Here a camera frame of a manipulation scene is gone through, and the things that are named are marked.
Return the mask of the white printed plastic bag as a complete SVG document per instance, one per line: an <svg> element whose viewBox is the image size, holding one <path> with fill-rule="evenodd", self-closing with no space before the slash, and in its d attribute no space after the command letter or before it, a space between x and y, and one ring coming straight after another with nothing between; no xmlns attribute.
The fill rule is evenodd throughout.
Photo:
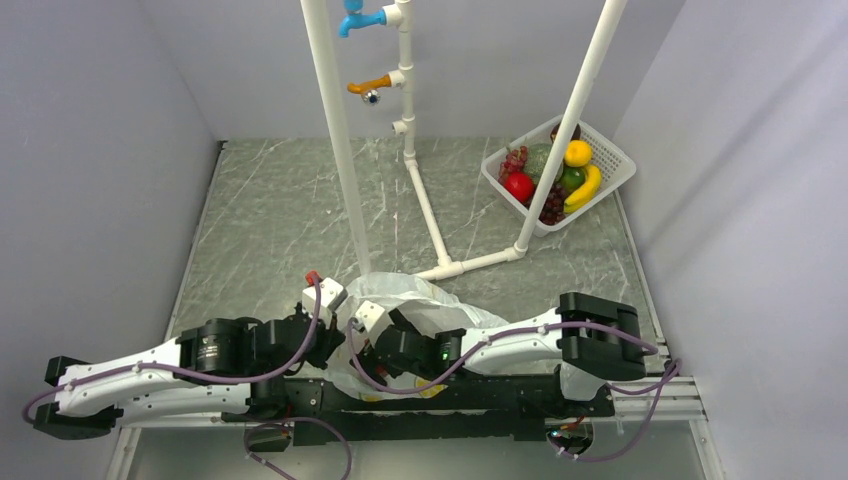
<svg viewBox="0 0 848 480"><path fill-rule="evenodd" d="M388 312L397 308L422 334L458 328L504 327L508 322L489 311L463 303L453 294L414 275L373 272L360 276L346 286L348 298L339 309L339 328L362 306L377 307L383 315L377 322L382 331L390 324ZM399 400L400 395L383 392L368 384L350 365L351 353L342 345L330 357L322 378L347 396L366 402Z"/></svg>

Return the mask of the red fake grapes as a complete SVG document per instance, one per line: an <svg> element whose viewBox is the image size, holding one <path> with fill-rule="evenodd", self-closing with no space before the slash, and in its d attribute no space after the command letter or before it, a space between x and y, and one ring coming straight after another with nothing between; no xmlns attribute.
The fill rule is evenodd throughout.
<svg viewBox="0 0 848 480"><path fill-rule="evenodd" d="M504 185L511 174L522 172L527 160L528 149L526 146L520 146L517 149L509 150L499 166L499 183Z"/></svg>

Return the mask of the yellow fake bananas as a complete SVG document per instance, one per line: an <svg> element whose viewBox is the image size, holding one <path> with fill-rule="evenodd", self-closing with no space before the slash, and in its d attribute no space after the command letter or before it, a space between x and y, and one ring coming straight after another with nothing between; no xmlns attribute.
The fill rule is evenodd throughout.
<svg viewBox="0 0 848 480"><path fill-rule="evenodd" d="M603 177L596 165L587 164L583 167L583 171L585 173L585 181L566 198L564 203L565 214L575 213L589 203L601 186Z"/></svg>

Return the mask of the yellow fake lemon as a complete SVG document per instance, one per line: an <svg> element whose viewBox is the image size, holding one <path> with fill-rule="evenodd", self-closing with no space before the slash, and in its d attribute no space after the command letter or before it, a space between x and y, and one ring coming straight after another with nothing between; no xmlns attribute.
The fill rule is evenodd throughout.
<svg viewBox="0 0 848 480"><path fill-rule="evenodd" d="M580 168L588 165L593 157L591 145L584 140L571 140L564 152L563 161L567 167Z"/></svg>

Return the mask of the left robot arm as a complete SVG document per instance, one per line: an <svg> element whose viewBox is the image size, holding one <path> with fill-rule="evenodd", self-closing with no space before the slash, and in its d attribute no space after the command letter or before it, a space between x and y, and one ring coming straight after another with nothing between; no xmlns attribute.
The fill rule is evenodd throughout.
<svg viewBox="0 0 848 480"><path fill-rule="evenodd" d="M50 390L22 416L62 440L102 437L141 420L196 413L272 420L292 411L285 379L309 364L327 367L343 343L337 318L301 307L283 319L217 318L143 352L92 364L50 360Z"/></svg>

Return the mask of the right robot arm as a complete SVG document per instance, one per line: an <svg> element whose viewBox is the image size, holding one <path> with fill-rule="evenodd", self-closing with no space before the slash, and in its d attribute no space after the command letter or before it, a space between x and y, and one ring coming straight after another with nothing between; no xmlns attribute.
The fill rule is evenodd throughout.
<svg viewBox="0 0 848 480"><path fill-rule="evenodd" d="M387 321L362 322L360 328L368 338L352 349L350 364L383 392L401 394L387 380L403 374L433 386L554 361L551 401L564 415L578 413L609 382L644 378L646 357L659 351L642 339L634 307L579 292L562 294L556 308L500 327L424 333L393 309Z"/></svg>

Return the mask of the purple fake grapes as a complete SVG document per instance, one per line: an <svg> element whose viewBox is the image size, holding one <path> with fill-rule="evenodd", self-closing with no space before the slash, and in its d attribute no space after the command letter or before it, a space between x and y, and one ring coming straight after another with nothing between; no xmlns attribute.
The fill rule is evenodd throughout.
<svg viewBox="0 0 848 480"><path fill-rule="evenodd" d="M565 200L568 192L559 183L555 183L549 190L538 220L545 225L553 226L561 222L566 214L564 211Z"/></svg>

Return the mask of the green fake melon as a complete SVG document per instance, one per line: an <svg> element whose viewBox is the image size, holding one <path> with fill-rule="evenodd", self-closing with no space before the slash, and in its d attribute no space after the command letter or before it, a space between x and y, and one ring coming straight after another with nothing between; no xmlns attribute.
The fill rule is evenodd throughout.
<svg viewBox="0 0 848 480"><path fill-rule="evenodd" d="M528 175L534 184L538 184L547 164L551 144L536 143L527 147L527 160L523 166L523 172Z"/></svg>

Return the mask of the green fake lime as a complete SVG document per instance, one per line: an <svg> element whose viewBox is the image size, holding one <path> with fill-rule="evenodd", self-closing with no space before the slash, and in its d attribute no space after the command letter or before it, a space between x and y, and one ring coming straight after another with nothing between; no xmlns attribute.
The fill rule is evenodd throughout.
<svg viewBox="0 0 848 480"><path fill-rule="evenodd" d="M560 184L564 190L571 194L586 182L586 170L584 167L565 167L560 178Z"/></svg>

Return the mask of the silver metal ball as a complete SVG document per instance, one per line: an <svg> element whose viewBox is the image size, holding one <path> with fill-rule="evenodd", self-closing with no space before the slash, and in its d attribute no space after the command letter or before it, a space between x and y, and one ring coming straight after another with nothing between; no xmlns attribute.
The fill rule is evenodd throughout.
<svg viewBox="0 0 848 480"><path fill-rule="evenodd" d="M380 92L377 89L371 89L361 94L361 99L364 104L369 106L377 105L381 100Z"/></svg>

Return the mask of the orange tap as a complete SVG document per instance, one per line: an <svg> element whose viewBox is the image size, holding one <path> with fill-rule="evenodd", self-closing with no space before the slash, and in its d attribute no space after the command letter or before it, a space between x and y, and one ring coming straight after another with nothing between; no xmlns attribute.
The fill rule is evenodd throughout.
<svg viewBox="0 0 848 480"><path fill-rule="evenodd" d="M391 80L391 77L388 74L385 74L382 77L373 80L368 80L361 83L349 83L347 85L347 91L352 94L364 95L372 90L390 88L392 86L393 82Z"/></svg>

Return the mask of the white plastic basket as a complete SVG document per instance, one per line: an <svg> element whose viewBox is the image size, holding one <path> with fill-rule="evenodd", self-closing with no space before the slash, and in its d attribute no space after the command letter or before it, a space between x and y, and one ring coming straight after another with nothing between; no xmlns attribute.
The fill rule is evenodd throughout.
<svg viewBox="0 0 848 480"><path fill-rule="evenodd" d="M499 182L500 165L506 159L507 150L515 150L522 145L528 147L546 145L550 148L552 146L550 132L561 121L561 118L562 115L558 115L536 126L534 129L518 136L504 147L496 150L481 162L480 170L482 176L489 182L496 194L500 196L500 200L506 208L521 222L525 220L528 214L528 208L515 199ZM580 139L586 141L592 149L591 164L598 167L601 172L601 184L589 202L574 213L567 213L563 220L553 225L547 225L541 220L537 220L533 230L533 234L536 237L544 237L562 230L569 223L600 203L605 197L613 194L637 171L635 162L609 139L583 121L579 121L578 125L581 130Z"/></svg>

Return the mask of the blue tap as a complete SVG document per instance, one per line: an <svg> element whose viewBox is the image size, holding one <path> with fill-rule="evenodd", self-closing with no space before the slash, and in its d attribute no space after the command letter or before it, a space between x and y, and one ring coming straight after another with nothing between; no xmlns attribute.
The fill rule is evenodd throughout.
<svg viewBox="0 0 848 480"><path fill-rule="evenodd" d="M352 30L363 29L374 25L385 26L388 23L387 16L382 9L375 13L363 13L363 0L344 0L343 6L346 15L338 28L340 38L348 38Z"/></svg>

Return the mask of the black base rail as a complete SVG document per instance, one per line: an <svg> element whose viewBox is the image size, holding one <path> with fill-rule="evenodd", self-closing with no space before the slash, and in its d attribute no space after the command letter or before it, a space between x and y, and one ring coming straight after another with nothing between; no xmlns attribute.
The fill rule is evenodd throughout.
<svg viewBox="0 0 848 480"><path fill-rule="evenodd" d="M328 381L270 380L253 388L245 414L224 413L225 425L296 418L293 442L319 446L351 442L510 437L542 441L549 423L615 414L611 393L600 388L588 401L563 398L558 376L514 375L463 379L431 398L367 402Z"/></svg>

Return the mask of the white pvc pipe frame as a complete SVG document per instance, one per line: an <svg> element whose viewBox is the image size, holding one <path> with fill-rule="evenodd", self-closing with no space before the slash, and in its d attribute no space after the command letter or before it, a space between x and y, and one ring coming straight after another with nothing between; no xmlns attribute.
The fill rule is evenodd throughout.
<svg viewBox="0 0 848 480"><path fill-rule="evenodd" d="M567 139L578 125L579 117L588 101L597 74L618 28L625 9L623 1L607 1L601 10L595 31L577 75L569 101L558 123L560 128L552 146L546 167L535 190L528 214L514 244L504 250L469 260L453 259L445 246L426 187L420 174L415 150L416 118L414 115L415 66L412 61L412 7L408 1L395 1L382 8L387 16L387 27L394 27L399 38L399 63L388 72L393 86L402 92L402 115L393 122L395 134L403 137L402 157L413 183L425 225L437 256L436 267L420 272L428 281L444 280L501 263L513 262L526 256L533 230L542 209L544 193L554 184L554 162L563 160ZM324 1L304 1L301 4L311 55L317 75L324 114L329 130L338 178L348 215L352 242L361 273L371 272L370 253L358 181L353 163L346 111L342 101L342 89L330 32L327 4Z"/></svg>

